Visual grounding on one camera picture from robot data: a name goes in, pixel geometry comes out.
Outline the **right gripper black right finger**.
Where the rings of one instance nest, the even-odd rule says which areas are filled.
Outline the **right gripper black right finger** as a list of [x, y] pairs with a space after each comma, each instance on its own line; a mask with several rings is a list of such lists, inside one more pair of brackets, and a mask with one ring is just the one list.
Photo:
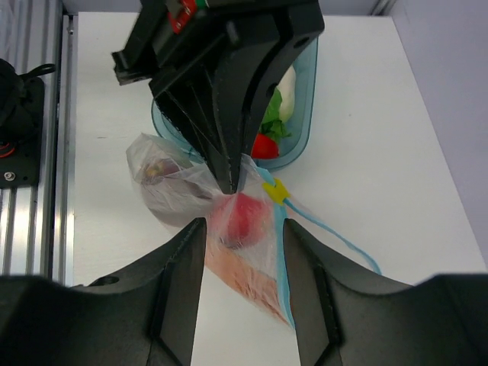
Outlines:
[[487, 276], [386, 278], [284, 224], [284, 258], [303, 365], [485, 365]]

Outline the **clear zip top bag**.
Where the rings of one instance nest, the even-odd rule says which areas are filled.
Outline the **clear zip top bag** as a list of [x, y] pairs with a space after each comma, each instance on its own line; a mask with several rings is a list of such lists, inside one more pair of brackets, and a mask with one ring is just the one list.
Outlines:
[[[158, 184], [145, 185], [143, 169], [157, 159], [173, 159], [181, 170], [167, 175]], [[342, 235], [297, 203], [281, 181], [268, 170], [259, 168], [248, 156], [242, 158], [240, 181], [234, 194], [224, 194], [220, 190], [204, 163], [193, 163], [177, 145], [158, 136], [140, 134], [127, 149], [127, 163], [135, 190], [161, 224], [181, 229], [193, 219], [203, 217], [207, 221], [207, 238], [224, 247], [230, 213], [226, 203], [239, 193], [268, 202], [271, 216], [266, 236], [255, 246], [231, 250], [276, 280], [279, 304], [289, 326], [294, 325], [284, 258], [284, 221], [298, 216], [339, 240], [344, 239]]]

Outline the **red toy apple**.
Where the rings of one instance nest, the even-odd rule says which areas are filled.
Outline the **red toy apple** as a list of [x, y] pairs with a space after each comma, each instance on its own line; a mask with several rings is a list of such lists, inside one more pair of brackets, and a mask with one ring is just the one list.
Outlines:
[[266, 236], [271, 216], [268, 202], [239, 193], [226, 207], [230, 209], [223, 240], [227, 248], [250, 248]]

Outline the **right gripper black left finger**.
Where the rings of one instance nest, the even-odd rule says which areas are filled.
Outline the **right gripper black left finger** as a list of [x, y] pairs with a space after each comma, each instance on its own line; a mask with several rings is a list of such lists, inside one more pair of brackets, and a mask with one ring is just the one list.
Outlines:
[[87, 286], [2, 277], [1, 363], [190, 364], [206, 234], [205, 220], [193, 220], [166, 244]]

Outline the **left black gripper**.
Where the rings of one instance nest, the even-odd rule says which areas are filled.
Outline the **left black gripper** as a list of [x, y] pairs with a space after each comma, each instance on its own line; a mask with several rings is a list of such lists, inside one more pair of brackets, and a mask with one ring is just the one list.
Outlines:
[[143, 1], [114, 72], [152, 79], [164, 117], [234, 193], [275, 86], [323, 30], [317, 1]]

